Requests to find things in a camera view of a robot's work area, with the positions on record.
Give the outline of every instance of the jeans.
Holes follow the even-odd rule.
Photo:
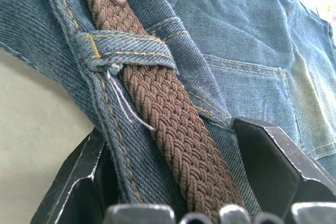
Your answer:
[[[149,36],[96,30],[86,0],[0,0],[1,47],[61,83],[102,132],[121,202],[168,204],[177,218],[187,212],[149,130],[126,120],[106,79],[106,68],[125,63],[178,73],[251,215],[260,208],[232,116],[280,126],[336,177],[335,45],[327,22],[296,0],[129,4]]]

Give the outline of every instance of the loose thread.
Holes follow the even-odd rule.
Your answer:
[[[140,122],[142,125],[144,125],[145,127],[147,127],[150,131],[154,131],[154,128],[152,126],[150,126],[149,124],[145,123],[140,117],[138,117],[138,115],[132,110],[130,104],[128,103],[128,101],[126,100],[126,98],[124,97],[122,90],[118,87],[118,84],[116,83],[116,81],[111,77],[110,71],[107,70],[106,73],[106,77],[109,80],[112,89],[114,91],[114,93],[117,96],[118,99],[118,103],[121,107],[122,112],[124,113],[125,117],[127,118],[127,120],[132,123],[133,121],[128,117],[126,110],[124,108],[124,106],[122,105],[122,102],[120,100],[120,98],[124,101],[124,103],[126,104],[126,107],[128,108],[129,112],[132,114],[132,116],[138,121]]]

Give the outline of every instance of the stitching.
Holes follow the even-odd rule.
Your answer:
[[[168,55],[162,54],[160,52],[121,52],[121,51],[116,51],[114,52],[117,55],[160,55],[162,57],[169,58]]]
[[[216,107],[214,107],[213,105],[211,105],[210,103],[208,103],[206,100],[204,100],[203,98],[193,94],[192,92],[188,92],[189,94],[191,94],[192,96],[200,99],[201,101],[205,102],[206,104],[208,104],[211,108],[215,109],[216,111],[218,111],[220,114],[222,114],[225,118],[230,118],[229,116],[227,116],[226,114],[224,114],[223,112],[221,112],[219,109],[217,109]]]
[[[225,125],[229,125],[227,122],[224,122],[223,120],[221,120],[221,119],[215,117],[211,111],[206,110],[205,108],[202,108],[202,107],[198,107],[198,106],[195,106],[195,108],[199,109],[200,111],[202,111],[203,113],[209,115],[210,117],[212,117],[212,118],[214,118],[214,119],[220,121],[221,123],[223,123],[223,124],[225,124]]]
[[[122,37],[122,38],[130,38],[134,40],[156,41],[158,43],[166,45],[163,41],[161,41],[160,39],[156,39],[156,38],[134,38],[134,37],[126,36],[126,35],[115,35],[115,34],[106,34],[106,35],[100,34],[100,35],[94,35],[94,37]]]
[[[228,69],[228,70],[235,70],[235,71],[246,72],[246,73],[261,74],[261,75],[263,75],[263,76],[276,76],[276,77],[281,77],[281,78],[284,78],[284,77],[285,77],[284,74],[283,74],[282,76],[278,76],[277,74],[259,73],[259,72],[247,71],[247,70],[241,70],[241,69],[236,69],[236,68],[226,68],[226,67],[221,67],[221,66],[212,65],[212,64],[209,64],[209,65],[210,65],[210,66],[213,66],[213,67],[216,67],[216,68],[224,68],[224,69]]]
[[[120,128],[119,128],[119,126],[118,126],[118,122],[117,122],[117,120],[116,120],[115,117],[113,116],[113,109],[112,109],[112,106],[108,104],[108,95],[107,95],[107,92],[106,92],[106,84],[105,84],[105,81],[104,81],[104,79],[102,78],[102,76],[100,75],[100,73],[97,73],[97,75],[99,76],[99,78],[100,78],[100,80],[101,80],[101,84],[102,84],[102,86],[103,86],[103,91],[104,91],[104,93],[105,93],[105,100],[106,100],[107,106],[108,106],[108,108],[109,108],[111,117],[112,117],[112,119],[113,119],[115,128],[117,129],[118,137],[119,137],[119,142],[120,142],[120,144],[121,144],[122,151],[123,151],[124,155],[126,156],[126,160],[127,160],[127,171],[128,171],[128,173],[129,173],[130,178],[131,178],[131,181],[132,181],[131,184],[132,184],[132,186],[133,186],[133,189],[134,189],[134,191],[135,191],[135,195],[136,195],[138,201],[141,202],[142,200],[141,200],[140,194],[139,194],[139,192],[138,192],[138,190],[137,190],[136,184],[135,184],[135,182],[134,182],[134,175],[133,175],[133,172],[132,172],[132,168],[131,168],[131,166],[130,166],[130,165],[131,165],[131,161],[130,161],[130,158],[128,157],[128,152],[129,152],[129,151],[128,151],[127,148],[122,144],[122,143],[123,143],[122,133],[121,133]]]
[[[171,25],[171,24],[174,24],[174,23],[177,23],[177,22],[180,22],[180,21],[177,20],[177,21],[173,21],[173,22],[164,24],[163,26],[160,26],[157,30],[152,31],[152,32],[151,32],[151,35],[155,34],[157,31],[161,30],[163,27],[166,27],[166,26],[168,26],[168,25]]]
[[[209,57],[209,56],[204,56],[204,58],[206,58],[206,59],[213,59],[213,60],[221,61],[221,62],[228,63],[228,64],[234,64],[234,65],[241,65],[241,66],[246,66],[246,67],[252,67],[252,68],[256,68],[256,69],[261,68],[261,69],[275,71],[275,72],[280,72],[280,73],[284,72],[281,69],[272,69],[272,68],[268,68],[268,67],[264,67],[264,66],[259,66],[259,65],[258,66],[253,66],[252,64],[248,64],[248,63],[236,63],[236,62],[233,62],[233,61],[230,61],[230,60],[221,60],[221,59],[216,59],[216,58]]]
[[[323,152],[323,153],[317,155],[315,158],[320,158],[320,157],[322,157],[325,154],[330,154],[330,153],[333,153],[333,152],[336,153],[336,150],[332,150],[332,151],[328,151],[328,152]]]
[[[68,11],[70,17],[72,18],[72,21],[73,21],[73,23],[75,24],[75,27],[76,27],[77,31],[80,31],[78,22],[77,22],[77,20],[75,19],[74,15],[73,15],[73,12],[72,12],[71,9],[69,8],[69,6],[68,6],[68,4],[67,4],[67,1],[66,1],[66,0],[62,0],[62,1],[63,1],[64,6],[66,7],[66,9],[67,9],[67,11]]]
[[[175,36],[175,35],[178,35],[178,34],[186,34],[186,33],[187,33],[187,31],[178,31],[177,33],[170,34],[168,37],[165,37],[162,41],[165,41],[165,40],[167,40],[167,39],[169,39],[169,38],[171,38],[171,37],[173,37],[173,36]]]
[[[92,55],[91,58],[92,59],[100,59],[101,57],[99,55],[98,48],[96,46],[96,43],[95,43],[92,35],[86,34],[85,37],[89,39],[89,41],[91,42],[92,48],[93,48],[93,55]]]
[[[332,142],[332,143],[329,143],[329,144],[325,144],[325,145],[316,147],[316,148],[314,148],[314,149],[312,150],[312,152],[315,151],[315,150],[317,150],[317,149],[319,149],[319,148],[323,148],[323,147],[326,147],[326,146],[329,146],[329,145],[333,145],[333,144],[335,144],[335,143],[336,143],[336,141],[334,141],[334,142]]]

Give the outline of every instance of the brown braided belt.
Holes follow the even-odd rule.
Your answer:
[[[97,29],[147,34],[128,4],[87,2]],[[138,112],[154,128],[156,144],[188,210],[205,213],[215,222],[223,205],[243,206],[227,165],[175,73],[161,66],[125,65],[119,77]]]

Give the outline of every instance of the denim fabric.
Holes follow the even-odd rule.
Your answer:
[[[150,132],[125,119],[106,80],[106,67],[116,74],[125,63],[178,70],[250,214],[260,208],[232,116],[279,125],[336,175],[335,45],[328,23],[296,0],[129,3],[149,36],[95,30],[85,0],[0,0],[0,44],[61,83],[104,134],[122,202],[169,204],[177,218],[187,211]]]

